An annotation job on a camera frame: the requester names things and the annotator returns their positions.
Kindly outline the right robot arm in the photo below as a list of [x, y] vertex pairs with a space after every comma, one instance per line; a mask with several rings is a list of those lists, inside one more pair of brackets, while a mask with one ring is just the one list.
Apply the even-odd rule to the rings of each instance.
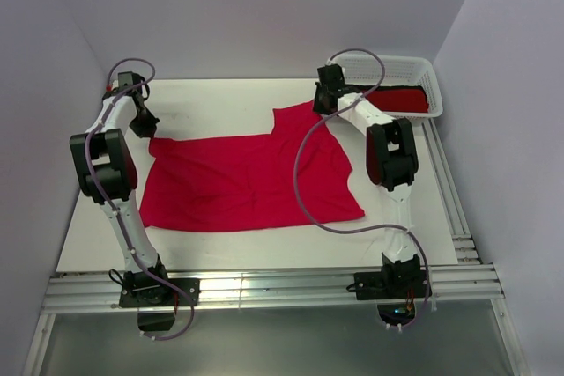
[[418, 249], [408, 233], [412, 185], [419, 170], [412, 124], [384, 113], [350, 85], [335, 90], [317, 82], [314, 111], [322, 115], [340, 111], [340, 117], [365, 137], [367, 176], [378, 187], [385, 215], [391, 220], [383, 226], [382, 288], [390, 296], [401, 296], [412, 285], [409, 271], [420, 269]]

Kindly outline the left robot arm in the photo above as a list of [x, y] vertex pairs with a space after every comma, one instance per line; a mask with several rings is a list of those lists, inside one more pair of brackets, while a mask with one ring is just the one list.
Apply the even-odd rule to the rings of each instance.
[[70, 138], [78, 184], [112, 226], [125, 262], [117, 282], [131, 296], [152, 305], [168, 301], [172, 284], [153, 247], [137, 206], [137, 169], [124, 134], [139, 115], [131, 96], [108, 97], [95, 123]]

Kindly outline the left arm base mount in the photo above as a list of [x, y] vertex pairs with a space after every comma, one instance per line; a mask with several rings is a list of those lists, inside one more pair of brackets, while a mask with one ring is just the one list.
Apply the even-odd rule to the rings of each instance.
[[142, 291], [122, 291], [118, 306], [121, 309], [137, 310], [137, 326], [150, 334], [166, 332], [175, 324], [180, 306], [197, 304], [200, 280], [197, 278], [173, 278], [171, 283], [182, 289], [190, 301], [177, 291], [154, 285]]

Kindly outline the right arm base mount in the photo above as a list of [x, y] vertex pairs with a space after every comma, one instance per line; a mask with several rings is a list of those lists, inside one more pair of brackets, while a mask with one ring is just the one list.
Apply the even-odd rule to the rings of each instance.
[[397, 329], [414, 323], [418, 315], [416, 300], [422, 299], [426, 306], [432, 294], [430, 273], [421, 266], [417, 255], [406, 262], [383, 258], [380, 270], [355, 273], [345, 289], [358, 301], [391, 300], [378, 305], [377, 312], [386, 326]]

